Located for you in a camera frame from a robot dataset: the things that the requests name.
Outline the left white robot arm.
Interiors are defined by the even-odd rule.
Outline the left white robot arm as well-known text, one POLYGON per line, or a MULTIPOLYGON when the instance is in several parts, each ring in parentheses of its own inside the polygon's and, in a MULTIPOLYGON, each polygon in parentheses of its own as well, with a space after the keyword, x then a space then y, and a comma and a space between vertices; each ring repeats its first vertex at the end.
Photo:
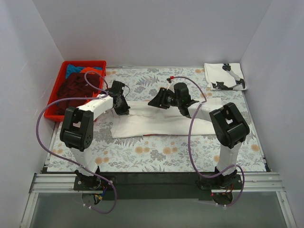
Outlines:
POLYGON ((68 107, 60 131, 60 140, 71 150, 78 168, 75 174, 82 184, 97 189, 101 179, 95 176, 98 165, 86 151, 94 137, 94 121, 105 112, 114 109, 117 115, 128 115, 130 106, 124 97, 126 85, 113 81, 112 86, 99 94, 96 99, 78 107, 68 107))

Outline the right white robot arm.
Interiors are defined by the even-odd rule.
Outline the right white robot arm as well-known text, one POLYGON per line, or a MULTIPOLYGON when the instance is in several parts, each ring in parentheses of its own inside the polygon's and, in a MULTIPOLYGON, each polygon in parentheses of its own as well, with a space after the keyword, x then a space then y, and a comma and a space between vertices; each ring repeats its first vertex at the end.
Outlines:
POLYGON ((206 103, 192 99, 185 83, 176 83, 171 88, 160 88, 148 105, 161 109, 177 107, 182 116, 191 119, 190 125, 195 119, 210 121, 220 142, 219 161, 214 174, 199 173, 199 184, 206 189, 230 187, 239 177, 238 152, 250 128, 234 103, 216 108, 206 108, 206 103))

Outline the white Coca-Cola t-shirt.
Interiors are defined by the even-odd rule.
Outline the white Coca-Cola t-shirt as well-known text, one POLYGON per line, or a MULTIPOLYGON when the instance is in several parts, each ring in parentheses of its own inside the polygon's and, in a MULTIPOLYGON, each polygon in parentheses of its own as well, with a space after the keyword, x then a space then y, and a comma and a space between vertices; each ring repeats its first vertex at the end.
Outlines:
MULTIPOLYGON (((188 135, 191 119, 182 116, 177 107, 160 109, 148 106, 148 101, 129 101, 128 115, 114 114, 112 137, 130 138, 144 135, 188 135)), ((220 108, 221 98, 211 98, 202 105, 207 111, 220 108)), ((215 135, 210 120, 196 119, 191 135, 215 135)))

